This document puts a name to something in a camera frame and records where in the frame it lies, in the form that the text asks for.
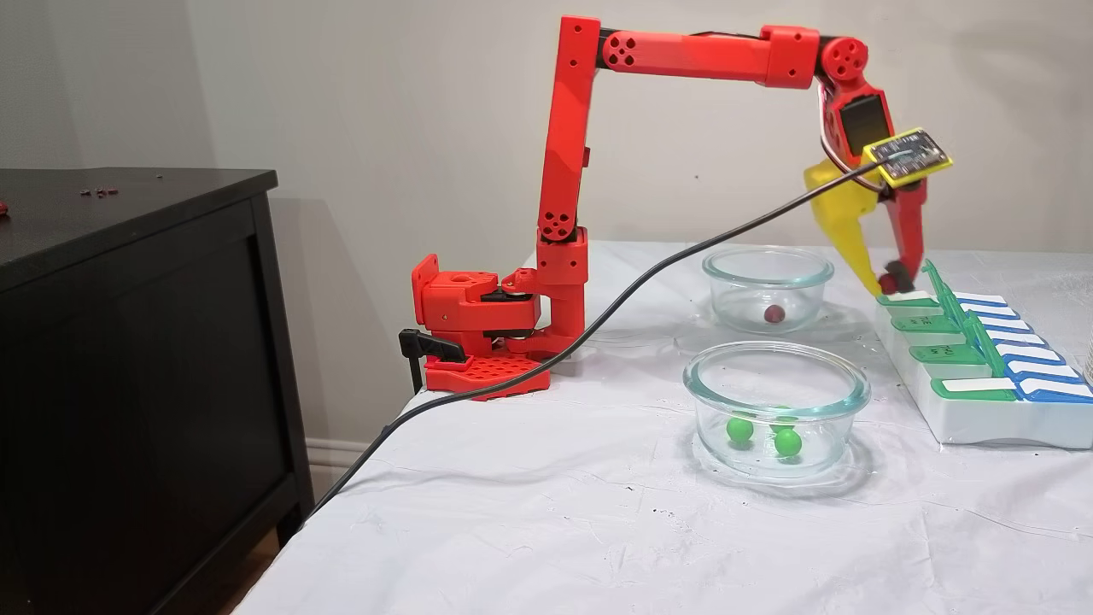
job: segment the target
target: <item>pill organizer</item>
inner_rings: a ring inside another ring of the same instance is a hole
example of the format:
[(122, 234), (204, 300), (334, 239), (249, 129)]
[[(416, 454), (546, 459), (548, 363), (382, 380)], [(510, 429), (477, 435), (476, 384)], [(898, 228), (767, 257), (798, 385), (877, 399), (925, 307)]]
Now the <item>pill organizer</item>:
[(1093, 390), (994, 294), (953, 292), (929, 261), (933, 294), (883, 296), (881, 344), (938, 442), (1093, 448)]

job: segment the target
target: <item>cabinet top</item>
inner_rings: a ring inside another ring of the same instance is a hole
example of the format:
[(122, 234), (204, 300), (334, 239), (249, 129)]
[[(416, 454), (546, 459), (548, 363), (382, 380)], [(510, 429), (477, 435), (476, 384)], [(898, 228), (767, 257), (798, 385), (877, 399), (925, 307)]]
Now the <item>cabinet top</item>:
[(273, 170), (0, 168), (9, 208), (0, 216), (0, 291), (274, 187)]

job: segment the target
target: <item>glass bowl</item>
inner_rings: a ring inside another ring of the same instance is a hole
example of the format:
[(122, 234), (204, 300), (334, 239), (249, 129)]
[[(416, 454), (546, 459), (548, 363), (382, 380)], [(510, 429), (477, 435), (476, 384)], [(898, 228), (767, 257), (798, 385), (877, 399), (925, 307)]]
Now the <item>glass bowl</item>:
[(815, 320), (823, 286), (835, 272), (826, 259), (792, 247), (732, 247), (702, 261), (714, 314), (726, 326), (759, 334), (799, 330)]
[(834, 465), (869, 401), (869, 382), (853, 364), (788, 342), (715, 346), (691, 360), (683, 383), (706, 450), (761, 478), (802, 478)]

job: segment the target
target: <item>baseboard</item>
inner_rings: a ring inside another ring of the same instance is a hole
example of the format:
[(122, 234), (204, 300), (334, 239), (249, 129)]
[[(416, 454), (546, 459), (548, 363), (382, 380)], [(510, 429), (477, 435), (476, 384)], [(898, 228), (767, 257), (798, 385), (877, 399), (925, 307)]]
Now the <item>baseboard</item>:
[(368, 448), (367, 442), (345, 442), (307, 438), (307, 463), (312, 471), (312, 487), (319, 499), (341, 478), (356, 458)]

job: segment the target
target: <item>black cabinet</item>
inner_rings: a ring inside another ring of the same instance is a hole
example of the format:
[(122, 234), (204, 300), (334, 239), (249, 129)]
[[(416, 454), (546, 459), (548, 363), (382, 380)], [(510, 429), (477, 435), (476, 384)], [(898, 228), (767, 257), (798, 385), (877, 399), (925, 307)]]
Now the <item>black cabinet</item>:
[(0, 170), (0, 613), (193, 613), (313, 506), (275, 185)]

